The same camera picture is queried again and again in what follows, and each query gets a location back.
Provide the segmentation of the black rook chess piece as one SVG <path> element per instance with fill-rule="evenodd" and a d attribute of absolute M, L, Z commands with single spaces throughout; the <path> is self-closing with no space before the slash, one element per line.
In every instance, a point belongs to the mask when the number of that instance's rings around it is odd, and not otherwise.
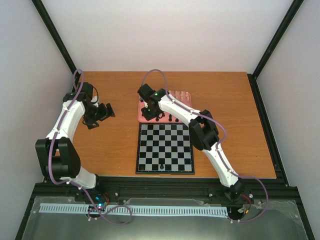
<path fill-rule="evenodd" d="M 145 170 L 145 165 L 144 164 L 140 164 L 139 165 L 139 170 L 140 171 L 144 171 Z"/>

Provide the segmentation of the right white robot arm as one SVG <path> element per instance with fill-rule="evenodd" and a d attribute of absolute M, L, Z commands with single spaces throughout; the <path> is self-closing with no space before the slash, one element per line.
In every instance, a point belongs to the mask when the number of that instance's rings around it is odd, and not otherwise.
<path fill-rule="evenodd" d="M 208 110 L 200 111 L 187 106 L 163 88 L 155 91 L 144 84 L 137 93 L 144 103 L 141 113 L 146 120 L 168 113 L 188 126 L 191 145 L 202 151 L 210 160 L 218 173 L 220 183 L 226 188 L 225 198 L 229 202 L 237 200 L 244 191 L 244 184 L 222 149 L 222 140 L 217 128 L 219 123 L 213 120 L 211 113 Z"/>

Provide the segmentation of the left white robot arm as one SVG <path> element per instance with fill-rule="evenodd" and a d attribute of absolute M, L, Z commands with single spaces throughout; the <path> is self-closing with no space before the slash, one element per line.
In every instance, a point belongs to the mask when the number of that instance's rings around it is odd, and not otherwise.
<path fill-rule="evenodd" d="M 99 121 L 114 117 L 115 113 L 110 103 L 100 103 L 97 97 L 91 97 L 91 93 L 67 93 L 53 129 L 44 139 L 36 141 L 35 150 L 44 177 L 56 185 L 74 184 L 87 189 L 86 195 L 96 202 L 103 198 L 104 188 L 97 184 L 96 174 L 82 167 L 73 138 L 80 121 L 92 130 L 99 127 Z"/>

